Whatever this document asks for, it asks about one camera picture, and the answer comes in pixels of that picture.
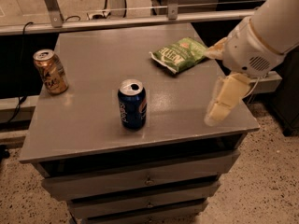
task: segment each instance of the gray cabinet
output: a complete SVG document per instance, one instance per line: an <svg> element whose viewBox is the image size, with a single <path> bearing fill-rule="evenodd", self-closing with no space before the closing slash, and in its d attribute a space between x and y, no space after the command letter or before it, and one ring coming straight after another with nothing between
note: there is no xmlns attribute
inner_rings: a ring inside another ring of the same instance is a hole
<svg viewBox="0 0 299 224"><path fill-rule="evenodd" d="M44 176L42 186L86 223L150 223L203 211L259 129L244 104L217 127L204 123L221 69L215 61L173 77L149 51L183 37L200 41L190 24L102 30L59 37L56 51L69 89L43 89L20 161ZM148 111L138 131L121 125L117 90L143 82Z"/></svg>

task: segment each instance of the blue soda can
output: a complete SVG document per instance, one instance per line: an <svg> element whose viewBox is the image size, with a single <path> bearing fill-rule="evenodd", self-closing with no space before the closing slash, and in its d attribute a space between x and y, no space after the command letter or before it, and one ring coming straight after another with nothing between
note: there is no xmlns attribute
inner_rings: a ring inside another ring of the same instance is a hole
<svg viewBox="0 0 299 224"><path fill-rule="evenodd" d="M146 91L139 80L126 79L121 83L119 105L122 125L129 129L139 129L146 122Z"/></svg>

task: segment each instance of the green chip bag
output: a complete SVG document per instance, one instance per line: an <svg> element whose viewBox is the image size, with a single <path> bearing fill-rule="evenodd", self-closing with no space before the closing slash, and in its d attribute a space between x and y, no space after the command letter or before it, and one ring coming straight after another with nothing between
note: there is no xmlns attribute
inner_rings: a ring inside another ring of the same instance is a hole
<svg viewBox="0 0 299 224"><path fill-rule="evenodd" d="M151 52L151 58L177 74L200 63L206 49L205 45L187 37Z"/></svg>

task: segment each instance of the root beer can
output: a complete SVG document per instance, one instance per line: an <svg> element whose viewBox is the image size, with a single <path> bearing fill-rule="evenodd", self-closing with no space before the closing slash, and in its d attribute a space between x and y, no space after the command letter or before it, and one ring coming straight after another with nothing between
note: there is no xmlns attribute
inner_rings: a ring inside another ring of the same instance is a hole
<svg viewBox="0 0 299 224"><path fill-rule="evenodd" d="M34 64L48 93L59 94L67 90L64 67L53 50L42 49L36 52Z"/></svg>
<svg viewBox="0 0 299 224"><path fill-rule="evenodd" d="M126 79L121 83L119 106L122 125L129 129L140 129L146 121L146 91L139 80Z"/></svg>

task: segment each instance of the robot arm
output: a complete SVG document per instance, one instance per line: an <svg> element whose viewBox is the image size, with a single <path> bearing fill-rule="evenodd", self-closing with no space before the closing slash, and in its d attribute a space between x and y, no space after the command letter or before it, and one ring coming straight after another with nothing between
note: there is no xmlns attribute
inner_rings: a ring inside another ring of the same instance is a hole
<svg viewBox="0 0 299 224"><path fill-rule="evenodd" d="M205 122L222 122L251 89L250 77L262 77L281 64L286 54L299 45L299 0L267 0L251 17L245 18L227 38L212 47L232 71L219 79Z"/></svg>

